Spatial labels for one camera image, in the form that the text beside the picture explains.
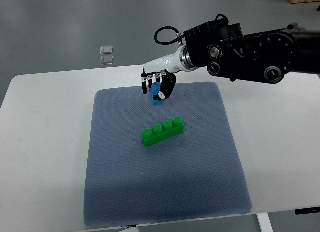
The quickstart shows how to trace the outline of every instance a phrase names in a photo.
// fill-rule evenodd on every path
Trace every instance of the textured mat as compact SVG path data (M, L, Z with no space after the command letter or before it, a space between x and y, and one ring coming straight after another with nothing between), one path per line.
M141 132L175 116L185 131L145 148ZM215 83L177 84L154 107L141 87L94 101L84 193L87 226L249 213L246 179Z

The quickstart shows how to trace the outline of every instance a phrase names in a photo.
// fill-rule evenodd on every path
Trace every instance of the lego stud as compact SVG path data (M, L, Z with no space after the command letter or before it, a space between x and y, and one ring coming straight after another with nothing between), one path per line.
M173 122L175 125L180 125L182 124L182 118L180 116L174 117Z
M142 137L144 139L148 139L148 138L151 138L152 137L152 129L150 128L146 128L142 131Z
M171 120L166 120L164 123L163 123L163 127L165 130L169 130L172 128L172 122Z
M156 124L153 126L153 131L155 134L160 134L162 132L162 126L160 124Z

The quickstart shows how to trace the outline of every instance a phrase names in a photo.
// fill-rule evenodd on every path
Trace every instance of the white table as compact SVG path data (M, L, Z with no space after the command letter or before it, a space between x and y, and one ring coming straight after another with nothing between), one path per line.
M0 230L86 229L83 199L94 97L139 86L142 65L15 77L0 109ZM212 77L245 172L251 213L320 206L320 79L276 85Z

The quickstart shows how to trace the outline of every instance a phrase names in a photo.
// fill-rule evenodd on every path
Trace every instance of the white robotic hand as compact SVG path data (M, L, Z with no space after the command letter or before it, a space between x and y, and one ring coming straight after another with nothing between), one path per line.
M167 99L176 84L175 73L179 71L191 72L197 69L191 62L186 45L181 45L174 54L170 54L146 63L141 74L142 90L146 94L155 79L161 82L160 91L153 96L155 100Z

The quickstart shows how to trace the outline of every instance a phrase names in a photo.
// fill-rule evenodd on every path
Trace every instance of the black cable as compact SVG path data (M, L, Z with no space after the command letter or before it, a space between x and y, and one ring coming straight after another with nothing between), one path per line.
M215 19L217 20L218 19L218 17L223 17L223 18L226 18L226 19L228 19L227 17L226 17L226 15L225 14L222 14L222 13L219 13L216 17L215 17Z
M176 43L176 42L178 42L178 41L181 41L182 38L185 37L185 35L183 34L183 35L177 37L176 39L173 39L172 41L169 41L169 42L161 42L161 41L158 40L158 33L161 32L161 31L164 30L164 29L171 29L171 30L174 30L176 33L179 33L179 30L178 30L177 28L175 28L175 27L172 27L172 26L164 26L164 27L162 27L162 28L159 28L159 29L155 32L155 34L154 34L154 40L155 40L155 42L158 43L158 44L162 44L162 45L173 44L173 43Z

